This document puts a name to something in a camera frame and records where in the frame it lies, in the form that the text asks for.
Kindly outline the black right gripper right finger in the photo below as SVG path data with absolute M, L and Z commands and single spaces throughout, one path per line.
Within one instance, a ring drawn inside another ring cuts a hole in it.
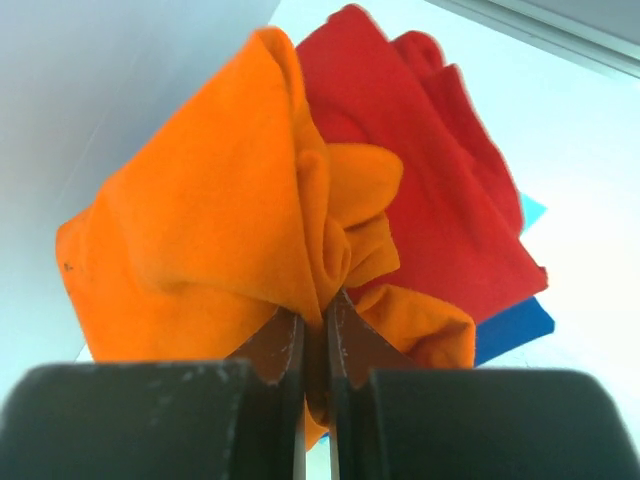
M 328 306 L 335 479 L 635 479 L 608 393 L 571 370 L 422 369 L 356 312 Z

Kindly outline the orange t shirt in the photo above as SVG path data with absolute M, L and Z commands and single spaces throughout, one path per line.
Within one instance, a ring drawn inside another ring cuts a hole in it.
M 423 368 L 469 368 L 459 308 L 381 282 L 397 270 L 387 207 L 403 174 L 387 149 L 326 142 L 280 29 L 244 47 L 63 224 L 56 259 L 97 362 L 222 359 L 278 308 L 307 337 L 306 442 L 328 412 L 323 315 L 342 289 Z

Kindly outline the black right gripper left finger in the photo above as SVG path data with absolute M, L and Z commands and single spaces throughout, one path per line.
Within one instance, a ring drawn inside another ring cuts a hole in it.
M 49 364 L 1 410 L 5 479 L 301 479 L 303 320 L 227 359 Z

